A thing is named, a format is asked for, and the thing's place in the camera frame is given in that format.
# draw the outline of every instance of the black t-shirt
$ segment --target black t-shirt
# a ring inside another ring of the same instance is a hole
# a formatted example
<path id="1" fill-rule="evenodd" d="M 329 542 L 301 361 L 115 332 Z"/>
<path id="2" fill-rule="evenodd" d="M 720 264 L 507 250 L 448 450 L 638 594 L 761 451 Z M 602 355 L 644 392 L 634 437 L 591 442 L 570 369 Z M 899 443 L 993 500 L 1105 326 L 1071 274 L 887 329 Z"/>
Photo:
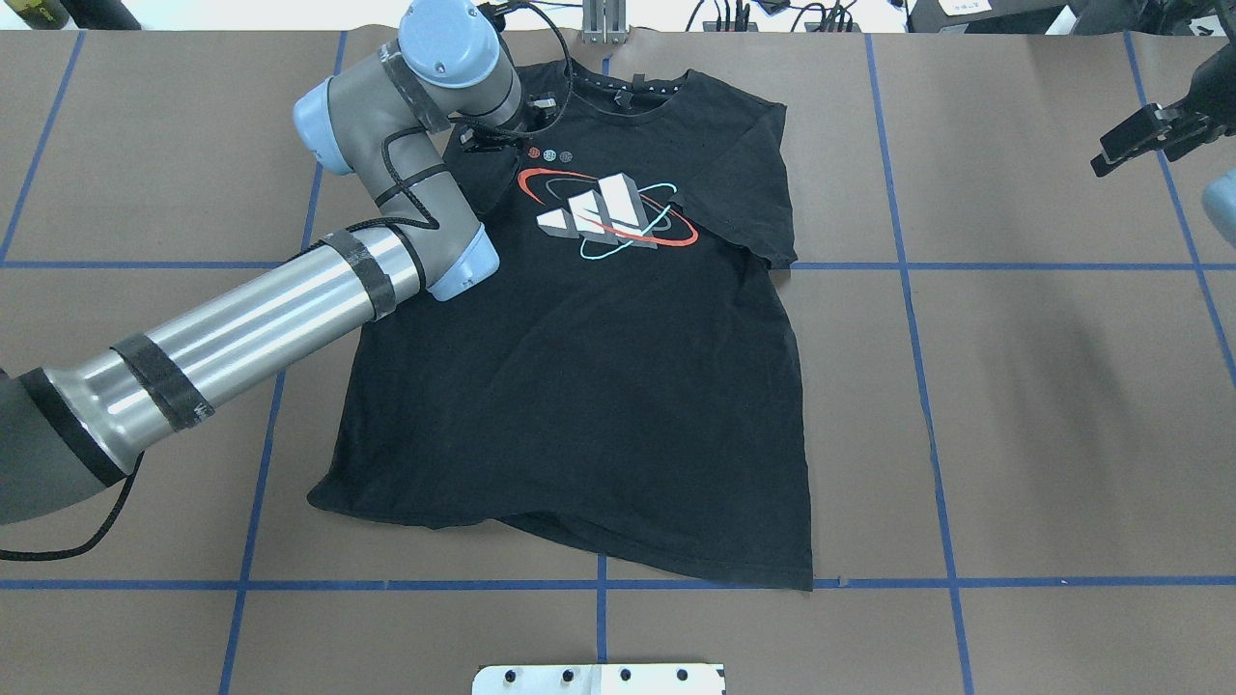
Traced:
<path id="1" fill-rule="evenodd" d="M 562 94 L 562 62 L 520 68 Z M 561 120 L 446 163 L 501 256 L 361 334 L 315 507 L 499 519 L 716 581 L 810 589 L 785 106 L 576 66 Z"/>

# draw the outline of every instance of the metal bracket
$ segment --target metal bracket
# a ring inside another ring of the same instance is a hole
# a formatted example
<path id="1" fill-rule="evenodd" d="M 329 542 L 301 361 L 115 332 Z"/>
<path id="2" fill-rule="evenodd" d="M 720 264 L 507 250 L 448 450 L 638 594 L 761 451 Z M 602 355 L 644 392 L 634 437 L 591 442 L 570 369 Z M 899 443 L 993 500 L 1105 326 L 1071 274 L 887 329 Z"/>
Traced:
<path id="1" fill-rule="evenodd" d="M 472 695 L 724 695 L 721 664 L 485 667 Z"/>
<path id="2" fill-rule="evenodd" d="M 583 0 L 585 43 L 627 42 L 627 0 Z"/>

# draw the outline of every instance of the white paper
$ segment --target white paper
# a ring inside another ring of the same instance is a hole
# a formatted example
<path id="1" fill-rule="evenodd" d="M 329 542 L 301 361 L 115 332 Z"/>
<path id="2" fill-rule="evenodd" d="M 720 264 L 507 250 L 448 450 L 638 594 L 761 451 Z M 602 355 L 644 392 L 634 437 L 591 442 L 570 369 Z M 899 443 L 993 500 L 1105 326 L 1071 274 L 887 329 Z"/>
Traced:
<path id="1" fill-rule="evenodd" d="M 988 0 L 939 0 L 939 6 L 950 17 L 991 11 L 991 2 Z"/>

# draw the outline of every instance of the blue cap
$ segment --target blue cap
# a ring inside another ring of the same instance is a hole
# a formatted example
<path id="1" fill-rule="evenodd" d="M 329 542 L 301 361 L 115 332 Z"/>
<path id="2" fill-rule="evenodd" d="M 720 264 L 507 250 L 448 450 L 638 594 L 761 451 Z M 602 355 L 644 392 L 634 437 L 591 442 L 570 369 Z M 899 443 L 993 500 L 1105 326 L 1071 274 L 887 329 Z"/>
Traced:
<path id="1" fill-rule="evenodd" d="M 326 82 L 298 99 L 292 108 L 292 121 L 297 124 L 300 141 L 318 158 L 318 163 L 334 174 L 344 176 L 352 173 L 352 167 L 347 166 L 347 160 L 339 151 L 335 129 L 330 125 L 330 105 L 326 99 L 329 85 L 330 78 L 326 78 Z"/>
<path id="2" fill-rule="evenodd" d="M 415 0 L 399 21 L 399 51 L 417 77 L 461 89 L 498 64 L 498 33 L 468 0 Z"/>
<path id="3" fill-rule="evenodd" d="M 1236 246 L 1236 169 L 1216 178 L 1201 192 L 1201 207 L 1219 234 Z"/>
<path id="4" fill-rule="evenodd" d="M 472 242 L 460 254 L 455 263 L 447 268 L 442 277 L 438 278 L 438 282 L 429 286 L 429 293 L 434 296 L 434 299 L 445 302 L 489 277 L 497 270 L 498 251 L 494 250 L 482 224 L 476 230 Z"/>

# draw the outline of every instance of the graphic print on shirt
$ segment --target graphic print on shirt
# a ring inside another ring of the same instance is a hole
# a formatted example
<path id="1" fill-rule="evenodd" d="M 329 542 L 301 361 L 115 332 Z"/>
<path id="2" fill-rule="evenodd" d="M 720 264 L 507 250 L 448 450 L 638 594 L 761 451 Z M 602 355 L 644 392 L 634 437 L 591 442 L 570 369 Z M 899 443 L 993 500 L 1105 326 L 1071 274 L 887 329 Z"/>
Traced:
<path id="1" fill-rule="evenodd" d="M 669 189 L 671 194 L 677 193 L 679 188 L 672 183 L 654 183 L 639 188 L 634 179 L 622 172 L 597 178 L 578 172 L 546 168 L 528 168 L 519 172 L 518 183 L 525 195 L 541 205 L 546 203 L 533 193 L 534 184 L 543 189 L 546 197 L 566 203 L 565 207 L 536 215 L 536 224 L 550 236 L 581 239 L 580 257 L 588 261 L 607 258 L 632 246 L 643 249 L 691 246 L 700 239 L 700 232 L 691 220 L 667 203 L 659 203 L 649 195 L 649 192 L 659 189 Z M 670 235 L 661 236 L 662 232 Z M 617 249 L 599 255 L 588 254 L 590 241 Z"/>

